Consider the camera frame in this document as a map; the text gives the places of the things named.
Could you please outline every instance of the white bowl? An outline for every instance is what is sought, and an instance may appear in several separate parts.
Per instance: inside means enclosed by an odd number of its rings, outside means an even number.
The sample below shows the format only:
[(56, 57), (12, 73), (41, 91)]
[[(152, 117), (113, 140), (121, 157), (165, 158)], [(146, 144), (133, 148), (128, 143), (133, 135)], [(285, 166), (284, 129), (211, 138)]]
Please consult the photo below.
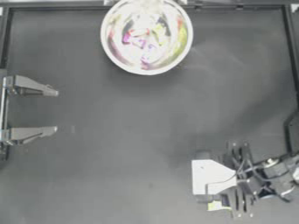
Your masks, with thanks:
[(106, 56), (132, 74), (172, 69), (192, 47), (192, 22), (173, 0), (122, 0), (108, 11), (100, 29)]

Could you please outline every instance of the white bracket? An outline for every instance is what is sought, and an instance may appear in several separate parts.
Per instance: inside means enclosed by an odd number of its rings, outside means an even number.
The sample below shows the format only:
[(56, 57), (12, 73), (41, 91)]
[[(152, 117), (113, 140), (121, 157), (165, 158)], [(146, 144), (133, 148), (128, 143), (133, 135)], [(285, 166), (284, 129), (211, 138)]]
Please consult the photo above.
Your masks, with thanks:
[(297, 12), (299, 10), (299, 3), (291, 3), (291, 11), (292, 13)]

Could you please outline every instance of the black cable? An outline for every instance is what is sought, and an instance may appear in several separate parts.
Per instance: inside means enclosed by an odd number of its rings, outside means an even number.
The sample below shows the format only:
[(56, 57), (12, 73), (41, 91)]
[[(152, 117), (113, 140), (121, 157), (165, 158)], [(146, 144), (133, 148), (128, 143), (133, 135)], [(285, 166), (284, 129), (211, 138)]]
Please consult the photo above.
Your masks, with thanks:
[(248, 166), (249, 166), (249, 168), (251, 168), (251, 170), (252, 170), (255, 176), (256, 176), (260, 180), (263, 180), (263, 181), (269, 181), (269, 180), (273, 180), (273, 179), (280, 179), (280, 178), (289, 172), (289, 171), (285, 171), (284, 173), (281, 173), (281, 174), (277, 175), (277, 176), (273, 176), (272, 178), (264, 178), (264, 177), (260, 176), (260, 174), (257, 173), (256, 169), (253, 168), (253, 165), (252, 165), (252, 162), (251, 162), (249, 159), (247, 160), (247, 164), (248, 164)]

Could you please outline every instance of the metal clamp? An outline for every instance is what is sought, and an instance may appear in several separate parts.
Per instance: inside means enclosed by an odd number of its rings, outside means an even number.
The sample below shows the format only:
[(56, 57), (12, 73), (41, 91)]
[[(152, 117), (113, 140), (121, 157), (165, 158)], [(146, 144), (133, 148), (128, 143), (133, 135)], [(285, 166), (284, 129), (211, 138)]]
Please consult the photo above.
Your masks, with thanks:
[(57, 127), (40, 128), (8, 128), (8, 95), (41, 95), (58, 96), (58, 91), (49, 85), (42, 85), (34, 80), (20, 76), (6, 76), (6, 70), (0, 69), (2, 79), (2, 95), (0, 107), (0, 160), (8, 158), (8, 146), (28, 144), (36, 138), (48, 137), (56, 131)]

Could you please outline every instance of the black frame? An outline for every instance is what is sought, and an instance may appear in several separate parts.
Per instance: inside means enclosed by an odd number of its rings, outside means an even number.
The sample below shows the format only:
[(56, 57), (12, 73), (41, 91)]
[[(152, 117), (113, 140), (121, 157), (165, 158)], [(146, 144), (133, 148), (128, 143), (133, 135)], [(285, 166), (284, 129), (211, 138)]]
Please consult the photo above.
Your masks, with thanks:
[[(295, 25), (291, 3), (293, 0), (268, 1), (268, 0), (229, 0), (229, 3), (203, 3), (192, 0), (184, 9), (196, 9), (199, 11), (271, 11), (280, 10), (284, 22), (284, 34), (291, 60), (293, 74), (293, 87), (296, 94), (296, 110), (299, 110), (299, 48), (295, 41)], [(0, 24), (0, 68), (6, 68), (6, 57), (9, 47), (9, 34), (14, 11), (84, 11), (84, 10), (108, 10), (110, 6), (104, 6), (102, 1), (82, 2), (30, 2), (30, 3), (2, 3), (4, 13)], [(287, 134), (288, 122), (284, 124)], [(293, 147), (289, 145), (289, 139), (285, 139), (287, 150), (291, 152)]]

